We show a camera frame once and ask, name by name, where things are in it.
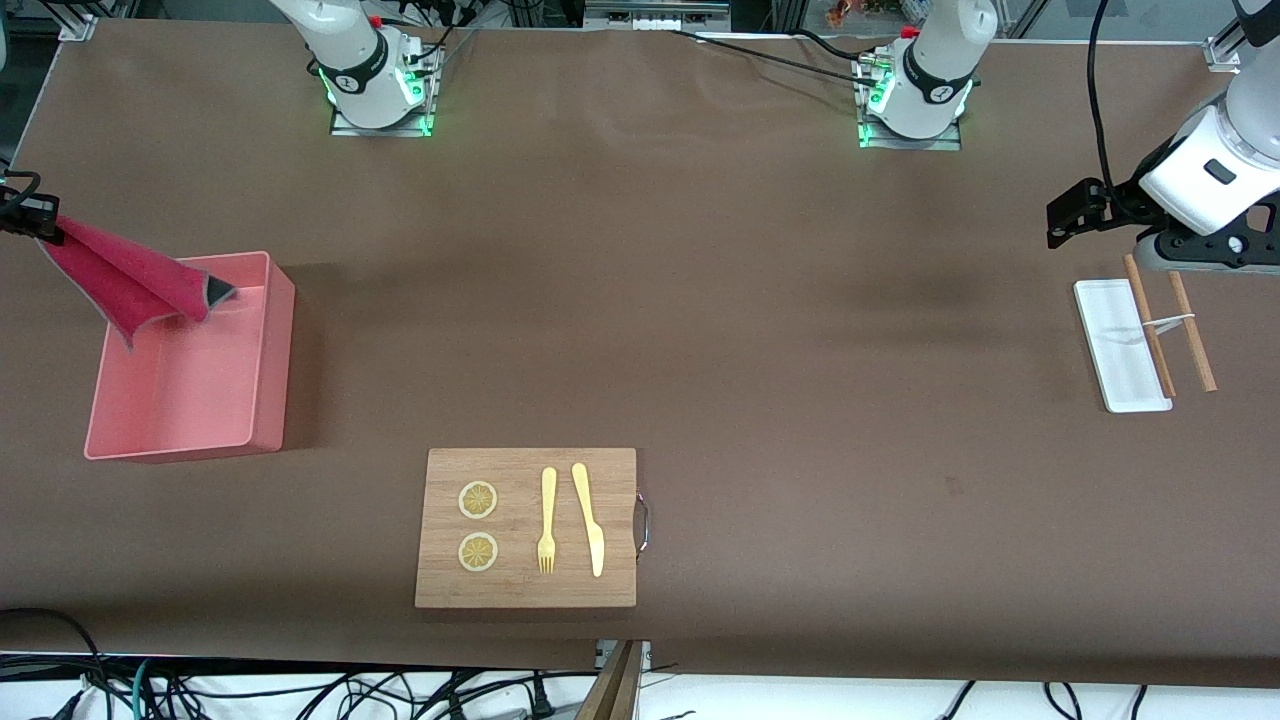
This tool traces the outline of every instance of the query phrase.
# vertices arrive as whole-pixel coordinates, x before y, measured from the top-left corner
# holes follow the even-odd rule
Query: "brown tabletop surface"
[[[860,150],[840,81],[668,33],[483,32],[429,140],[330,138],[306,61],[289,26],[63,46],[19,164],[161,251],[273,255],[288,437],[83,460],[104,323],[0,242],[4,605],[147,653],[1280,682],[1280,281],[1188,277],[1222,389],[1166,336],[1174,411],[1103,411],[1071,283],[1134,232],[1043,238],[1097,173],[1083,46],[991,47],[959,154]],[[1117,174],[1224,81],[1103,47]],[[639,448],[637,607],[415,610],[430,447]]]

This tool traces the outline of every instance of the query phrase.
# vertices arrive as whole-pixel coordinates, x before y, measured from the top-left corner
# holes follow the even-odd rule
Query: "teal cable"
[[[133,674],[133,720],[142,720],[142,678],[147,673],[147,665],[151,665],[151,659],[146,659],[138,664],[138,671]]]

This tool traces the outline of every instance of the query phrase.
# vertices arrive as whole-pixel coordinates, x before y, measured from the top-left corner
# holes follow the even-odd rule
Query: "wooden fork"
[[[556,541],[552,538],[552,516],[556,514],[556,468],[543,469],[543,537],[538,541],[538,571],[556,571]]]

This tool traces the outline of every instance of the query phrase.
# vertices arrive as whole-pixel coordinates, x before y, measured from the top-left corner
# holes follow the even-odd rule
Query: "lemon slice print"
[[[498,559],[498,541],[489,533],[471,533],[458,546],[458,562],[472,573],[488,570]]]
[[[467,483],[458,493],[458,510],[472,520],[486,518],[498,506],[498,491],[486,482]]]

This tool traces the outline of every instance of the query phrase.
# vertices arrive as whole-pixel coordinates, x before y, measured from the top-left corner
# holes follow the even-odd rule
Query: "pink towel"
[[[58,218],[61,245],[40,245],[133,347],[138,328],[182,314],[204,322],[236,288],[207,272],[104,229]]]

